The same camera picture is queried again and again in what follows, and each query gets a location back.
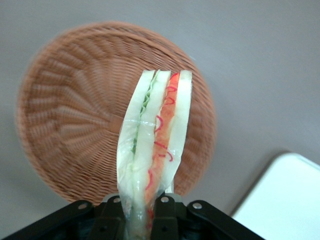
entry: screw head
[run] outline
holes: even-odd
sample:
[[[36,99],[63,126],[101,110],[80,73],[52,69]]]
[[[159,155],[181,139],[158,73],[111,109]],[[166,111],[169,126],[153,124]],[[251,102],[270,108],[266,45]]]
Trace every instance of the screw head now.
[[[195,202],[194,204],[192,204],[192,207],[194,209],[202,209],[202,205],[200,203],[198,203],[198,202]]]
[[[88,206],[88,203],[82,203],[82,204],[80,204],[79,206],[78,206],[78,209],[79,210],[82,210],[82,209],[85,209],[86,207]]]
[[[116,204],[116,203],[119,203],[121,202],[121,199],[120,197],[116,197],[115,199],[113,199],[113,202]]]
[[[166,197],[166,196],[163,196],[163,197],[161,198],[161,202],[167,203],[167,202],[169,202],[169,198]]]

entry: gray background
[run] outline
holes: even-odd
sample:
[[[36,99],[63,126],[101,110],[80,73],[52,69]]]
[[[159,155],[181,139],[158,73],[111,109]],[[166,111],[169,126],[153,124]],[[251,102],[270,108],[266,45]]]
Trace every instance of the gray background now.
[[[17,92],[37,51],[61,31],[119,20],[168,38],[206,79],[217,113],[213,162],[184,198],[229,214],[272,156],[320,164],[317,0],[1,0],[0,238],[65,206],[25,157]]]

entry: woven basket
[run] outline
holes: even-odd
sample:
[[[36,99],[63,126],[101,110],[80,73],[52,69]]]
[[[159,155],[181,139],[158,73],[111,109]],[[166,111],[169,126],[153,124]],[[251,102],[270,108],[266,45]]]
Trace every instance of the woven basket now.
[[[28,69],[17,125],[27,156],[42,179],[72,202],[95,205],[117,190],[116,152],[127,106],[143,70],[191,70],[193,90],[175,192],[200,180],[215,143],[208,87],[190,58],[145,28],[104,22],[54,39]]]

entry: white surface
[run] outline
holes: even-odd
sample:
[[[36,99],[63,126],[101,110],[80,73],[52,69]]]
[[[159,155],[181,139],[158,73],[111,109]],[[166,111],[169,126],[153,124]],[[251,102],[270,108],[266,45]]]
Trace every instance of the white surface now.
[[[320,164],[320,1],[0,0],[0,238],[67,204],[20,146],[22,76],[60,32],[109,20],[173,41],[212,92],[214,161],[186,203],[202,199],[229,213],[279,151]]]
[[[320,239],[320,166],[278,157],[233,218],[267,240]]]

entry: plastic wrap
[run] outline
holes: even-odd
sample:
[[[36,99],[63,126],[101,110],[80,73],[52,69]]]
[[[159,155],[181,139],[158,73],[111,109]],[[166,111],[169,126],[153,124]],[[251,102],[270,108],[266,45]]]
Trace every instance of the plastic wrap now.
[[[173,182],[184,149],[192,74],[144,71],[117,147],[117,184],[130,239],[148,239],[154,200]]]

